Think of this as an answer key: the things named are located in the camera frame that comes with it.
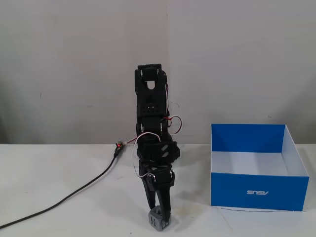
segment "blue box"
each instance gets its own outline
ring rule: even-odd
[[[308,181],[286,125],[211,125],[211,205],[302,211]]]

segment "wire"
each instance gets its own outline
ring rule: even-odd
[[[159,137],[157,134],[152,133],[152,132],[144,132],[144,133],[140,134],[140,135],[136,138],[136,141],[135,141],[135,143],[134,143],[133,150],[132,150],[132,160],[133,160],[133,166],[134,166],[135,173],[136,173],[137,177],[139,177],[139,178],[145,177],[148,173],[146,173],[146,174],[140,176],[140,175],[136,172],[136,167],[135,167],[135,163],[134,163],[134,148],[135,148],[135,145],[136,145],[138,139],[139,139],[141,136],[144,136],[144,135],[146,135],[146,134],[155,135],[156,137],[158,137],[159,142],[161,142],[160,137]]]
[[[229,211],[244,211],[244,212],[281,212],[281,211],[289,211],[289,210],[272,210],[272,211],[257,211],[257,210],[238,210],[238,209],[228,209],[228,208],[223,208],[223,207],[215,207],[212,206],[213,208],[216,209],[223,209],[223,210],[229,210]]]
[[[5,225],[2,225],[0,226],[0,229],[3,229],[5,227],[8,227],[8,226],[12,226],[14,224],[17,224],[19,222],[22,222],[22,221],[25,221],[25,220],[28,220],[32,217],[35,217],[35,216],[38,216],[38,215],[41,215],[45,212],[48,212],[50,211],[51,209],[54,209],[55,207],[59,206],[60,204],[62,204],[64,201],[66,201],[67,199],[69,199],[70,197],[72,197],[73,195],[75,195],[76,193],[80,192],[82,189],[86,188],[87,186],[89,186],[90,184],[92,184],[94,181],[96,181],[97,179],[99,179],[101,176],[103,176],[112,166],[114,160],[116,159],[116,157],[118,156],[118,153],[114,155],[110,165],[106,168],[106,170],[104,170],[100,175],[98,175],[97,177],[95,177],[94,179],[92,179],[89,183],[83,185],[81,188],[77,189],[76,191],[74,191],[73,193],[69,194],[67,197],[65,197],[64,199],[62,199],[60,202],[56,203],[55,205],[43,210],[43,211],[40,211],[40,212],[37,212],[37,213],[34,213],[32,215],[29,215],[29,216],[26,216],[24,218],[21,218],[19,220],[16,220],[16,221],[12,221],[10,223],[7,223]]]
[[[181,131],[181,129],[182,129],[182,119],[178,115],[173,115],[173,116],[168,117],[168,118],[163,118],[163,119],[166,119],[166,120],[172,120],[174,117],[176,117],[176,118],[178,118],[180,120],[180,127],[179,127],[178,131],[176,131],[175,133],[170,134],[170,135],[176,135],[176,134],[178,134]]]
[[[169,85],[168,85],[168,83],[166,83],[166,100],[167,100],[167,111],[166,111],[166,113],[168,113],[168,111],[169,111],[169,95],[168,95],[168,93],[169,93]]]

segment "red and white wire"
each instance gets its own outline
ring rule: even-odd
[[[144,133],[140,134],[138,137],[135,138],[136,141],[135,141],[135,143],[134,143],[133,150],[132,150],[132,160],[133,160],[133,166],[134,166],[135,173],[136,173],[136,175],[137,175],[139,178],[145,177],[148,173],[146,173],[146,174],[144,174],[144,175],[139,175],[139,174],[136,172],[136,167],[135,167],[135,163],[134,163],[134,148],[135,148],[135,145],[136,145],[138,139],[139,139],[141,136],[144,136],[144,135],[146,135],[146,134],[155,135],[155,136],[159,139],[159,142],[161,142],[160,137],[159,137],[157,134],[152,133],[152,132],[144,132]]]
[[[182,129],[182,119],[178,115],[173,115],[173,116],[168,117],[168,118],[167,117],[163,118],[163,119],[166,119],[166,120],[172,120],[174,117],[177,117],[180,120],[180,127],[179,127],[178,131],[176,131],[175,133],[170,134],[170,135],[176,135],[176,134],[178,134],[181,131],[181,129]]]

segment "robotic arm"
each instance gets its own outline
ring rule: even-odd
[[[153,89],[148,88],[148,81],[155,82]],[[166,88],[167,76],[161,64],[140,65],[135,70],[137,136],[151,132],[161,140],[145,134],[139,137],[137,149],[139,174],[151,209],[149,221],[157,230],[163,230],[171,222],[170,187],[175,178],[171,163],[180,156],[180,149],[168,132]],[[160,206],[156,206],[156,193]]]

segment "open cardboard box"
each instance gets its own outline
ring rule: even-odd
[[[211,205],[301,211],[308,181],[286,125],[211,125]]]

